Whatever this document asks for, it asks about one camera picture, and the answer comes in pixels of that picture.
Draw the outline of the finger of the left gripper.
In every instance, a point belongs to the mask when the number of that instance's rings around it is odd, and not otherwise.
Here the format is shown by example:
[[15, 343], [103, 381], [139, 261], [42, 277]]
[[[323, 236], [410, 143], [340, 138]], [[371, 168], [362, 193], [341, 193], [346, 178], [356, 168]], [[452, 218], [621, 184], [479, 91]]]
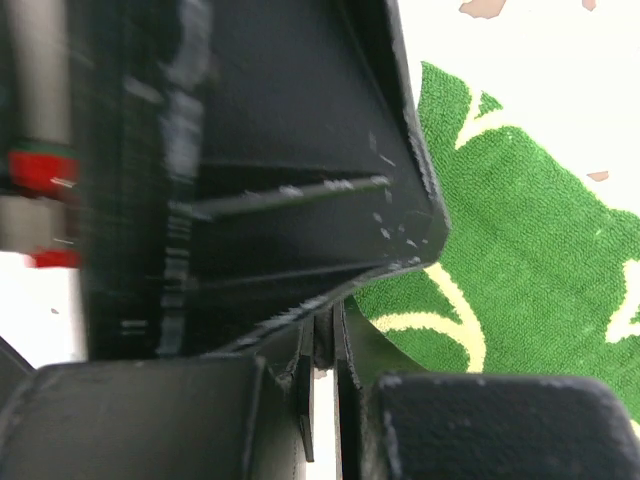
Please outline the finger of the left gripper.
[[441, 255], [395, 1], [219, 1], [189, 349], [257, 343]]

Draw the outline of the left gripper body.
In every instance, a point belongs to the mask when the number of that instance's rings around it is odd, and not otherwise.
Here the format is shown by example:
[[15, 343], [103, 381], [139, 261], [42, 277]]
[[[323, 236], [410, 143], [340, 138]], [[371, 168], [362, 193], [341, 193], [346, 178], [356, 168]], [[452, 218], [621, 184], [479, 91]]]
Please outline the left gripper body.
[[200, 164], [196, 1], [5, 1], [2, 177], [54, 205], [91, 360], [182, 352]]

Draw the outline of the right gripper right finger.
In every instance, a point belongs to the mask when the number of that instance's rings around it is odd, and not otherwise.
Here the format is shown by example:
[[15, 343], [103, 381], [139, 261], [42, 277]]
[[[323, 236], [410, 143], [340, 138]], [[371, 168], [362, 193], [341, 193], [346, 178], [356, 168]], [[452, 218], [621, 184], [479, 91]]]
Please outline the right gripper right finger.
[[344, 479], [635, 479], [621, 402], [585, 377], [430, 372], [353, 300], [332, 313]]

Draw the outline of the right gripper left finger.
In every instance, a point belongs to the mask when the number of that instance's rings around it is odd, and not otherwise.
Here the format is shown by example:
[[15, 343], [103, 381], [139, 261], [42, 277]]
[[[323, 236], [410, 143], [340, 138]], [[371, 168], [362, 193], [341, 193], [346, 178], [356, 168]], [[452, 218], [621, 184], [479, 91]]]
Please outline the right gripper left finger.
[[1, 414], [5, 479], [299, 479], [313, 346], [38, 369]]

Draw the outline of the yellow green patterned towel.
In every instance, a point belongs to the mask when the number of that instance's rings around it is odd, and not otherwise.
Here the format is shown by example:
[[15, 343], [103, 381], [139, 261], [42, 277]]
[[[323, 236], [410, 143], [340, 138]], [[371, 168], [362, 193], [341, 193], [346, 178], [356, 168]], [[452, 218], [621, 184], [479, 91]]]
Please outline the yellow green patterned towel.
[[424, 64], [419, 116], [451, 232], [355, 296], [431, 371], [582, 375], [639, 407], [639, 220], [602, 203], [489, 94]]

